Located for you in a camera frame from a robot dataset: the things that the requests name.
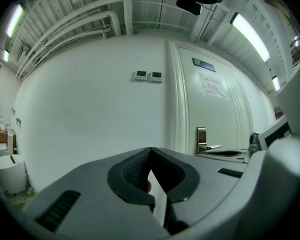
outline ceiling pipe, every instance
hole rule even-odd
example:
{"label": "ceiling pipe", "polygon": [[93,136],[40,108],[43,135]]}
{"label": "ceiling pipe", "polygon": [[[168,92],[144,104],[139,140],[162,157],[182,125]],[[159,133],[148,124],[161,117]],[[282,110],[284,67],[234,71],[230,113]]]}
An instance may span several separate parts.
{"label": "ceiling pipe", "polygon": [[80,33],[80,34],[76,34],[74,36],[71,36],[69,38],[67,38],[66,40],[63,40],[62,42],[58,43],[56,46],[54,46],[52,49],[50,49],[45,55],[42,56],[42,58],[34,65],[34,67],[24,76],[24,78],[22,80],[24,80],[47,56],[49,56],[53,51],[55,51],[56,49],[58,49],[59,47],[63,46],[64,44],[75,40],[75,39],[79,39],[82,37],[88,37],[88,36],[92,36],[92,35],[96,35],[96,34],[104,34],[106,32],[110,32],[112,30],[112,27],[108,27],[107,29],[100,29],[100,30],[94,30],[94,31],[87,31],[84,33]]}
{"label": "ceiling pipe", "polygon": [[51,26],[41,37],[40,39],[35,43],[35,45],[31,48],[31,50],[28,52],[24,60],[22,61],[16,75],[19,77],[22,73],[20,71],[23,69],[24,64],[27,62],[27,59],[31,56],[31,54],[35,51],[35,49],[41,44],[42,41],[44,41],[53,31],[55,31],[57,28],[59,28],[62,24],[66,23],[67,21],[71,20],[72,18],[85,13],[91,9],[94,9],[96,7],[116,3],[116,2],[123,2],[123,9],[124,9],[124,23],[126,28],[126,35],[131,36],[134,33],[133,23],[132,23],[132,0],[98,0],[92,3],[89,3],[72,13],[65,16],[63,19],[59,20],[56,24]]}
{"label": "ceiling pipe", "polygon": [[27,69],[27,67],[29,67],[31,65],[31,63],[34,61],[34,59],[46,48],[48,47],[51,43],[53,43],[55,40],[57,40],[59,37],[63,36],[64,34],[68,33],[71,30],[74,30],[78,27],[81,27],[87,23],[90,22],[94,22],[106,17],[111,17],[111,21],[113,24],[113,29],[114,29],[114,33],[115,35],[121,36],[122,32],[120,29],[120,21],[118,18],[118,15],[115,11],[113,10],[108,10],[108,11],[104,11],[101,13],[98,13],[97,15],[92,15],[89,16],[85,19],[79,20],[78,22],[66,27],[65,29],[63,29],[62,31],[60,31],[58,34],[56,34],[53,38],[51,38],[48,42],[46,42],[29,60],[28,62],[25,64],[25,66],[22,68],[22,70],[19,73],[19,76],[17,77],[18,79],[21,77],[21,75],[23,74],[23,72]]}

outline white door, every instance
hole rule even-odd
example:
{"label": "white door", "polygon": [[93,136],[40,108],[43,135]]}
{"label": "white door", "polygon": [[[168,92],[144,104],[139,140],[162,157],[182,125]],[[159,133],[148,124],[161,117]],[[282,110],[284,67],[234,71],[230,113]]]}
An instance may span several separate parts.
{"label": "white door", "polygon": [[[182,47],[178,51],[188,104],[189,155],[197,151],[197,127],[206,128],[207,146],[222,145],[216,151],[247,148],[250,133],[244,129],[249,122],[242,113],[247,108],[241,87],[233,81],[234,69],[207,54]],[[193,58],[213,65],[215,72],[195,65]]]}

